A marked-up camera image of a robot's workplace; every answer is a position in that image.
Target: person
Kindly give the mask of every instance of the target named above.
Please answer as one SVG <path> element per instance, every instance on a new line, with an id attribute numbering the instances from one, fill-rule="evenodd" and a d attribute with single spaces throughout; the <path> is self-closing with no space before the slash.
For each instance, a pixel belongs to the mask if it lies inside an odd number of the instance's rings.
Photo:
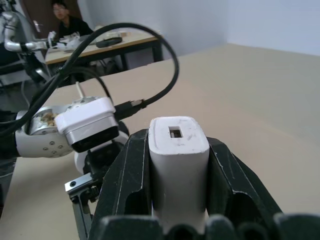
<path id="1" fill-rule="evenodd" d="M 59 38 L 85 36 L 93 33 L 85 21 L 69 15 L 67 5 L 63 1 L 52 1 L 52 9 L 56 18 L 61 21 L 58 31 Z"/>

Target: dark hair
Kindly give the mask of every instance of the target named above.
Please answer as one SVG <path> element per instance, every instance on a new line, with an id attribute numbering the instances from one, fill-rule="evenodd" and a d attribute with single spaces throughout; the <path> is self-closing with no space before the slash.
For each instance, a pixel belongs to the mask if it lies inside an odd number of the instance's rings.
<path id="1" fill-rule="evenodd" d="M 67 5 L 65 4 L 65 2 L 63 0 L 52 0 L 52 2 L 51 2 L 52 8 L 54 8 L 55 4 L 64 6 L 65 9 L 68 9 Z"/>

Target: beige table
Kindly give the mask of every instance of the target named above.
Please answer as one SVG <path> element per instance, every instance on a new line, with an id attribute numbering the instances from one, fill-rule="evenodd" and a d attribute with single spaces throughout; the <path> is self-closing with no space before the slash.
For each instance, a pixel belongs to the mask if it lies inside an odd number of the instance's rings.
<path id="1" fill-rule="evenodd" d="M 125 120 L 133 133 L 152 118 L 194 117 L 260 177 L 283 211 L 320 213 L 320 57 L 227 44 L 180 57 L 181 74 L 160 101 Z M 115 103 L 153 96 L 173 74 L 170 60 L 104 77 Z M 95 80 L 81 84 L 103 96 Z M 74 86 L 47 105 L 78 98 Z M 64 183 L 77 177 L 73 155 L 17 160 L 0 220 L 4 240 L 68 239 L 78 234 Z"/>
<path id="2" fill-rule="evenodd" d="M 153 60 L 162 61 L 162 48 L 157 39 L 148 33 L 132 32 L 122 38 L 122 42 L 110 47 L 98 48 L 95 44 L 89 45 L 80 55 L 88 62 L 102 60 L 105 58 L 121 55 L 124 68 L 127 63 L 124 54 L 138 51 L 145 48 L 152 48 Z M 45 64 L 52 65 L 65 62 L 72 52 L 64 52 L 58 49 L 49 49 L 45 56 Z"/>

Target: cable connector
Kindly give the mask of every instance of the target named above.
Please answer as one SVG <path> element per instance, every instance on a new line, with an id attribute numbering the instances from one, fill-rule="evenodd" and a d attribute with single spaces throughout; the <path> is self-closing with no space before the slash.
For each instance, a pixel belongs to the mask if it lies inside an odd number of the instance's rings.
<path id="1" fill-rule="evenodd" d="M 115 119 L 120 121 L 122 119 L 126 119 L 131 117 L 132 115 L 139 112 L 141 109 L 146 108 L 147 105 L 143 99 L 135 100 L 135 101 L 126 101 L 119 105 L 114 106 L 115 108 Z"/>

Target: door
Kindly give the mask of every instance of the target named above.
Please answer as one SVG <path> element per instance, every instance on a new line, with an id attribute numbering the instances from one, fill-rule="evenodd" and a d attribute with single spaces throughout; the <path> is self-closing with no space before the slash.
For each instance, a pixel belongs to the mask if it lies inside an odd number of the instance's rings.
<path id="1" fill-rule="evenodd" d="M 64 2 L 71 16 L 82 19 L 77 0 L 64 0 Z M 46 39 L 50 32 L 58 32 L 60 22 L 54 15 L 51 0 L 20 0 L 20 4 L 25 17 L 32 23 L 36 38 Z"/>

